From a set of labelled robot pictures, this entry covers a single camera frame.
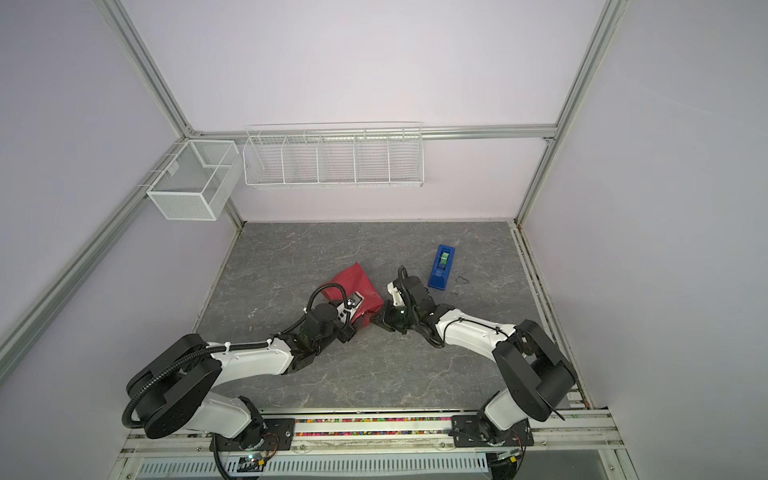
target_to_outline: divided wire basket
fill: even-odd
[[[254,188],[421,186],[421,124],[379,125],[246,127],[246,184]]]
[[[147,195],[168,220],[216,220],[242,174],[235,142],[188,140]]]

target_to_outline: black mounting plate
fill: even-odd
[[[296,426],[295,419],[264,419],[266,423],[266,431],[273,433],[277,436],[277,440],[272,435],[266,435],[261,445],[256,447],[256,450],[267,450],[271,452],[275,449],[275,442],[278,442],[278,450],[290,450],[290,443],[293,440],[293,428]],[[219,446],[219,452],[242,452],[237,442],[232,439],[227,439],[221,435],[216,435],[217,443]]]
[[[457,447],[487,447],[488,443],[480,440],[477,415],[454,415],[451,417],[451,437]],[[510,430],[518,434],[524,447],[533,446],[533,435],[528,419],[515,423]],[[510,434],[502,444],[505,447],[519,446],[517,438]]]

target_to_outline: gray marble tabletop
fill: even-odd
[[[539,321],[507,223],[249,223],[197,331],[206,341],[264,339],[298,320],[312,290],[355,262],[382,298],[401,264],[426,284],[440,243],[456,254],[448,288],[430,289],[436,302],[501,323]],[[477,409],[503,388],[485,357],[370,325],[299,372],[214,391],[259,408]]]

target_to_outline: perforated metal strip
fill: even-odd
[[[423,473],[487,472],[485,455],[473,452],[401,455],[285,455],[272,458],[263,473],[238,472],[239,455],[225,460],[225,468],[237,477],[369,477],[417,475]],[[137,479],[142,478],[217,478],[214,460],[203,457],[147,458]]]

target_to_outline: red cloth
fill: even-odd
[[[352,295],[353,292],[359,292],[363,297],[362,305],[355,312],[355,316],[352,317],[354,323],[362,317],[362,325],[360,328],[368,326],[371,323],[371,317],[384,306],[384,300],[373,288],[371,279],[366,275],[365,270],[362,269],[359,263],[355,262],[350,268],[339,273],[333,277],[332,282],[341,284],[346,290],[347,295]],[[323,295],[328,300],[341,300],[341,292],[336,288],[328,288],[323,290]]]

